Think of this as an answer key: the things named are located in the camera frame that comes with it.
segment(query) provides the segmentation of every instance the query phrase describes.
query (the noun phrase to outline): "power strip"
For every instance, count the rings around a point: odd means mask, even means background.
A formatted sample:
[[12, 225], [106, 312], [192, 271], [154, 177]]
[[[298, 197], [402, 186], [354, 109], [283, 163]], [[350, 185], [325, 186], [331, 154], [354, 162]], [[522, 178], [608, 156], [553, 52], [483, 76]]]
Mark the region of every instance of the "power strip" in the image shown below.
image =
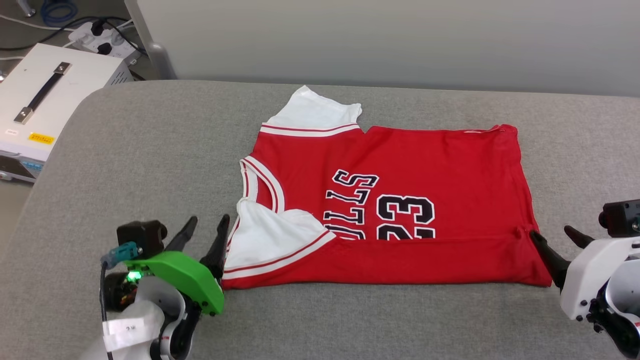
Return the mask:
[[138, 62], [140, 53], [129, 45], [117, 31], [103, 29], [101, 34], [94, 35], [92, 26], [91, 22], [85, 22], [69, 34], [69, 40], [73, 41], [73, 46], [76, 49], [121, 58], [128, 65], [134, 65]]

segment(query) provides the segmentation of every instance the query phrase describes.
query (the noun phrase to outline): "yellow label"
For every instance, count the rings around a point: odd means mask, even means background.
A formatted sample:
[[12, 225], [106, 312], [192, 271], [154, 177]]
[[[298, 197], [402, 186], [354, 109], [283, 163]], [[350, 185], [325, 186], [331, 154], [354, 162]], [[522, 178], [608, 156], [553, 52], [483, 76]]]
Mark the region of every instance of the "yellow label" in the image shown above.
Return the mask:
[[53, 143], [53, 140], [55, 140], [55, 138], [52, 138], [51, 136], [47, 136], [43, 134], [31, 133], [31, 135], [29, 135], [29, 140], [51, 145]]

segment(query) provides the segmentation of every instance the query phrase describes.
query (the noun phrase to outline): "green light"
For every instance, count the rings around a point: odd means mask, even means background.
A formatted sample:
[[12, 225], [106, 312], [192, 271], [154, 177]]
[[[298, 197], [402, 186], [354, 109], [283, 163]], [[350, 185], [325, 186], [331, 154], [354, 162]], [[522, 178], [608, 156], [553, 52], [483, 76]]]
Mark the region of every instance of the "green light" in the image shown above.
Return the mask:
[[127, 280], [129, 282], [135, 282], [140, 280], [140, 278], [142, 277], [142, 273], [141, 272], [137, 272], [137, 271], [132, 271], [129, 273], [129, 275], [127, 275]]

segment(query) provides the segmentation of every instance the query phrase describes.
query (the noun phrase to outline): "white electronic device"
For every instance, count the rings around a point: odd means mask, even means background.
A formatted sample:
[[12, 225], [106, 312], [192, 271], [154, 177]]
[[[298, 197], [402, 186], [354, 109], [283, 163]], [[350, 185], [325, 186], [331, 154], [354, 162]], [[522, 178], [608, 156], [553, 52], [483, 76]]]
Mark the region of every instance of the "white electronic device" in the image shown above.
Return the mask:
[[85, 22], [79, 28], [75, 29], [69, 34], [69, 40], [73, 41], [73, 46], [82, 51], [89, 51], [91, 53], [98, 53], [100, 46], [106, 46], [105, 55], [113, 56], [114, 58], [121, 58], [128, 65], [134, 65], [140, 53], [133, 48], [128, 42], [120, 36], [120, 34], [113, 29], [101, 29], [99, 35], [92, 33], [91, 22]]
[[0, 83], [0, 179], [34, 183], [78, 104], [129, 81], [123, 59], [34, 46]]

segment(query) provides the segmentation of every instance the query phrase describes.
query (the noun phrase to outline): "floor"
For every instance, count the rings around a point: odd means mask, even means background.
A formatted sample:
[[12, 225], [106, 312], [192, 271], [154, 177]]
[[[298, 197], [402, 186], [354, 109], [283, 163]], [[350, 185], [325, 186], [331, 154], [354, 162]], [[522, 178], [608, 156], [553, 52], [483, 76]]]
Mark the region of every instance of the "floor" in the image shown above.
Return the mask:
[[[12, 17], [14, 19], [23, 20], [32, 24], [43, 26], [39, 9], [44, 0], [29, 0], [31, 6], [38, 13], [31, 18], [25, 18], [24, 13], [15, 2], [15, 0], [0, 0], [0, 14]], [[129, 12], [124, 5], [124, 0], [96, 1], [96, 0], [72, 0], [78, 7], [76, 17], [82, 16], [117, 16], [129, 19]], [[31, 28], [23, 24], [17, 24], [5, 19], [0, 19], [0, 47], [20, 47], [23, 45], [33, 44], [41, 38], [51, 34], [52, 31]], [[50, 45], [64, 45], [69, 42], [69, 32], [63, 32], [53, 39], [45, 42]], [[125, 32], [130, 39], [140, 44], [140, 38], [137, 36], [135, 29]], [[24, 56], [29, 50], [22, 51], [0, 51], [0, 58], [10, 56]], [[9, 74], [19, 61], [0, 61], [0, 71]], [[141, 57], [138, 63], [133, 65], [131, 70], [137, 72], [147, 80], [155, 79], [156, 75], [148, 58]], [[3, 258], [4, 251], [8, 245], [10, 236], [18, 221], [22, 207], [29, 196], [31, 186], [24, 183], [10, 183], [0, 180], [0, 259]]]

